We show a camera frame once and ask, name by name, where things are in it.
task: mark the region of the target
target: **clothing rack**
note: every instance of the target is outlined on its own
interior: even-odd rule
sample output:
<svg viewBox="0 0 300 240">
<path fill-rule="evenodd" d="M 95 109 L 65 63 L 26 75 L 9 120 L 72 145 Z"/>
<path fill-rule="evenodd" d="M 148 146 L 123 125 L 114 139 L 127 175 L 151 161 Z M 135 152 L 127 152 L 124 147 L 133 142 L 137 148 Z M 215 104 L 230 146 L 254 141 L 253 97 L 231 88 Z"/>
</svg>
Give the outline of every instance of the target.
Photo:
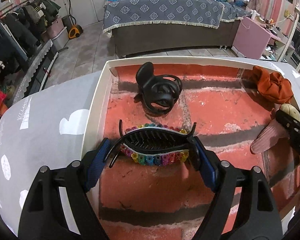
<svg viewBox="0 0 300 240">
<path fill-rule="evenodd" d="M 5 16 L 7 13 L 9 12 L 14 12 L 15 10 L 18 10 L 22 5 L 24 5 L 27 2 L 32 2 L 33 0 L 25 0 L 22 3 L 17 4 L 16 6 L 12 7 L 11 9 L 9 9 L 8 11 L 4 12 L 2 15 L 0 15 L 0 19 Z"/>
</svg>

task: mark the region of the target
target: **rainbow rhinestone hair clip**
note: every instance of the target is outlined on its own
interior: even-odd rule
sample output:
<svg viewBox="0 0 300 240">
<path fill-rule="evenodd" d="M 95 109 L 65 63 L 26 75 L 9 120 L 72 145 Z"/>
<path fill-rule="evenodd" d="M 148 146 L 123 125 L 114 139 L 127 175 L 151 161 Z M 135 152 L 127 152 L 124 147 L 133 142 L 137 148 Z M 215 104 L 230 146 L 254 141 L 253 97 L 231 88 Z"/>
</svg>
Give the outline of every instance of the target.
<svg viewBox="0 0 300 240">
<path fill-rule="evenodd" d="M 198 160 L 198 150 L 193 143 L 193 134 L 196 123 L 191 131 L 187 133 L 181 128 L 168 127 L 167 125 L 146 123 L 128 128 L 125 134 L 122 132 L 122 120 L 119 121 L 120 139 L 116 141 L 110 152 L 106 155 L 104 162 L 110 154 L 118 148 L 109 167 L 112 168 L 120 154 L 131 158 L 135 163 L 141 165 L 168 165 L 176 162 L 185 162 L 190 158 Z"/>
</svg>

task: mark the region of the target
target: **brown bed base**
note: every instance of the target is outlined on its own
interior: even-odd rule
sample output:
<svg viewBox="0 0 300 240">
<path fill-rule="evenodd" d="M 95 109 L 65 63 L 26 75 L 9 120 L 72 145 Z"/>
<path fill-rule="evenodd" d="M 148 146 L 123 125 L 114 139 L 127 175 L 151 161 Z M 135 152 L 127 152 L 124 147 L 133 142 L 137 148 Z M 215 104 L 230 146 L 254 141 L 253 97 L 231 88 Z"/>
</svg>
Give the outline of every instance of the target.
<svg viewBox="0 0 300 240">
<path fill-rule="evenodd" d="M 182 24 L 144 24 L 112 30 L 119 57 L 182 47 L 232 46 L 240 21 L 221 22 L 218 29 Z"/>
</svg>

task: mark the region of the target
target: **blue gripper pad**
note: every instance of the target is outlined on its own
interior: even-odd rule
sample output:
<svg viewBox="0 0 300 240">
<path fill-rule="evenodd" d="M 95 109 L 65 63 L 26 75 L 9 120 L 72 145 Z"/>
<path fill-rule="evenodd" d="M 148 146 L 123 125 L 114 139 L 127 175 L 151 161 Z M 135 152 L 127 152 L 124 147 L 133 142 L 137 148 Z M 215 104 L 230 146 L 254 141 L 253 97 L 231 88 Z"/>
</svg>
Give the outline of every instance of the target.
<svg viewBox="0 0 300 240">
<path fill-rule="evenodd" d="M 201 161 L 201 166 L 199 171 L 203 179 L 203 182 L 206 185 L 206 187 L 210 188 L 212 192 L 215 192 L 217 190 L 216 171 L 211 165 L 204 150 L 202 149 L 202 147 L 197 141 L 196 141 L 196 146 L 199 151 L 199 157 Z"/>
<path fill-rule="evenodd" d="M 104 144 L 97 149 L 98 152 L 96 154 L 96 157 L 88 167 L 87 181 L 85 182 L 85 190 L 87 192 L 97 184 L 103 168 L 106 165 L 106 163 L 103 162 L 103 158 L 110 151 L 110 147 L 110 140 L 107 139 L 105 140 Z"/>
</svg>

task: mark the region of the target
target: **metal screw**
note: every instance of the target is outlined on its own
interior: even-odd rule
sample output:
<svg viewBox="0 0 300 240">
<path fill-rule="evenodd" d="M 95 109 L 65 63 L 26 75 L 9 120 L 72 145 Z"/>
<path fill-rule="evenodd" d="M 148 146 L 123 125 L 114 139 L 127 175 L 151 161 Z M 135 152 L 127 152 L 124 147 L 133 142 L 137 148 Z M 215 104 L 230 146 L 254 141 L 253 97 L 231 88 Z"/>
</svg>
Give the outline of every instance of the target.
<svg viewBox="0 0 300 240">
<path fill-rule="evenodd" d="M 225 168 L 229 167 L 230 166 L 230 163 L 228 161 L 222 161 L 221 162 L 221 165 Z"/>
<path fill-rule="evenodd" d="M 258 166 L 254 166 L 254 167 L 253 167 L 253 170 L 254 170 L 256 173 L 260 173 L 260 172 L 261 172 L 261 169 L 260 169 Z"/>
<path fill-rule="evenodd" d="M 46 172 L 48 170 L 48 167 L 47 166 L 42 166 L 40 168 L 40 172 Z"/>
<path fill-rule="evenodd" d="M 72 166 L 72 167 L 78 167 L 78 166 L 80 166 L 80 161 L 73 161 L 73 162 L 71 163 L 71 166 Z"/>
</svg>

